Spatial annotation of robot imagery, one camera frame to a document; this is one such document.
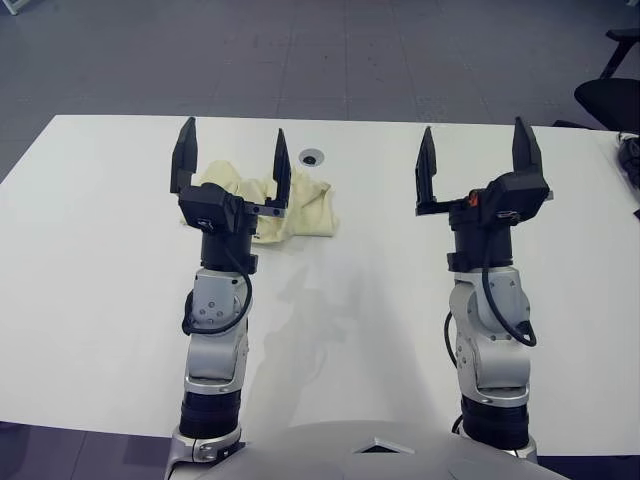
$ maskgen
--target white table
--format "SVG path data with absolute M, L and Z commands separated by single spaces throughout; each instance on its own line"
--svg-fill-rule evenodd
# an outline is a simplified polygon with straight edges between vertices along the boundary
M 200 233 L 168 193 L 182 117 L 58 116 L 0 185 L 0 420 L 169 436 L 184 297 Z M 199 171 L 292 163 L 335 186 L 338 234 L 257 247 L 246 438 L 322 420 L 448 429 L 459 413 L 442 324 L 446 215 L 414 216 L 422 124 L 201 118 Z M 512 127 L 433 128 L 434 187 L 458 198 L 511 169 Z M 535 129 L 555 193 L 513 231 L 532 303 L 531 432 L 542 455 L 640 453 L 640 222 L 615 134 Z

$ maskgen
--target crumpled cloth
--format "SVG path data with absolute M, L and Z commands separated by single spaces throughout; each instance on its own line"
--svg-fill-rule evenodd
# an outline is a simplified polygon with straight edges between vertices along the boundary
M 222 160 L 211 163 L 196 185 L 203 183 L 216 183 L 227 192 L 260 205 L 266 197 L 276 195 L 276 182 L 272 178 L 245 180 L 233 165 Z M 308 173 L 293 168 L 284 218 L 258 216 L 253 242 L 277 243 L 293 235 L 332 237 L 338 229 L 338 218 L 331 207 L 333 192 L 327 182 L 313 180 Z

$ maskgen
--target chair leg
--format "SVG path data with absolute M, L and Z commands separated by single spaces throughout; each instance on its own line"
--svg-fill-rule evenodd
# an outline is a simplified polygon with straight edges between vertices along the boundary
M 28 2 L 29 0 L 17 0 L 15 2 L 12 2 L 11 0 L 2 0 L 2 3 L 6 5 L 7 10 L 9 10 L 9 13 L 11 15 L 17 15 L 18 11 Z
M 556 120 L 555 122 L 553 122 L 552 126 L 560 128 L 582 128 L 585 130 L 593 130 L 593 128 L 580 125 L 579 123 L 567 122 L 566 120 Z

